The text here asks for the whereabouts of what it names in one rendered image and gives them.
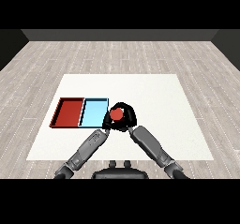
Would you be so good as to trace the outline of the small red can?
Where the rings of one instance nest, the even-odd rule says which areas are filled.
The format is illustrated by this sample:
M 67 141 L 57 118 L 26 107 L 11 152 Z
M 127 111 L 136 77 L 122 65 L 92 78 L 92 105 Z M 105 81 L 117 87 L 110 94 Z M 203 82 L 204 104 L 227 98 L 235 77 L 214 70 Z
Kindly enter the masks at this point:
M 110 111 L 110 117 L 113 121 L 121 121 L 124 118 L 124 113 L 121 108 L 112 109 Z

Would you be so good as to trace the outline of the light blue shallow open box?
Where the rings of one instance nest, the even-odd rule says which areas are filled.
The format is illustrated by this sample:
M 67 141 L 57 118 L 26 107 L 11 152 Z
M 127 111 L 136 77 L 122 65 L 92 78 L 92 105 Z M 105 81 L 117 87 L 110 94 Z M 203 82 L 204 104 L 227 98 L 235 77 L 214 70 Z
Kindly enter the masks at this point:
M 83 102 L 78 127 L 102 127 L 108 106 L 109 100 L 106 97 L 87 97 Z

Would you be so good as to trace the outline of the dark grey robot body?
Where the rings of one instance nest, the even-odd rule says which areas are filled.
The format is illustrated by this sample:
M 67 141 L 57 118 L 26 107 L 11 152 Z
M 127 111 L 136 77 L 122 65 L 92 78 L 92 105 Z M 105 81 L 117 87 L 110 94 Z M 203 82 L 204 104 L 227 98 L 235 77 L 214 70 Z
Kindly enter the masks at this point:
M 148 175 L 146 172 L 132 168 L 129 160 L 124 161 L 123 168 L 117 168 L 116 161 L 111 160 L 109 167 L 94 172 L 92 179 L 148 179 Z

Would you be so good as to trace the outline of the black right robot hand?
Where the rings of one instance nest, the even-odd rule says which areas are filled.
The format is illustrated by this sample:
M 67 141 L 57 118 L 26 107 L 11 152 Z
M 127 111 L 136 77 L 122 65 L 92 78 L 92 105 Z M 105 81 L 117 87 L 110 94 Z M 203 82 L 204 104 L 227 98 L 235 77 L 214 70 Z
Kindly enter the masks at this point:
M 127 131 L 130 127 L 135 127 L 137 125 L 137 117 L 134 109 L 126 104 L 125 102 L 117 102 L 112 108 L 121 108 L 124 113 L 124 118 L 121 121 L 112 120 L 112 129 L 119 131 Z

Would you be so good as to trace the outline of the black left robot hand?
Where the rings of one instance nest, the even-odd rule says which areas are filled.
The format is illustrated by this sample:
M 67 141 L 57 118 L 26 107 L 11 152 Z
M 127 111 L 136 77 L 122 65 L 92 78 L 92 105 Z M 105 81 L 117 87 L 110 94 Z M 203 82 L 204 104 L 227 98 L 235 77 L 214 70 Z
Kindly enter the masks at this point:
M 112 118 L 110 116 L 110 112 L 106 111 L 105 116 L 103 118 L 102 128 L 105 130 L 110 130 L 112 128 Z

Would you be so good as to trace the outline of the red shallow open box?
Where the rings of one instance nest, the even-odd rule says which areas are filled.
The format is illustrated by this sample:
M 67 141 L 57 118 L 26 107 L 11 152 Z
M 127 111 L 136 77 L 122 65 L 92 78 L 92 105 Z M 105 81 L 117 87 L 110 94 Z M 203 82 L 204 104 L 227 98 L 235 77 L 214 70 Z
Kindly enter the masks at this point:
M 83 101 L 83 97 L 61 97 L 52 116 L 50 127 L 77 128 L 79 126 Z

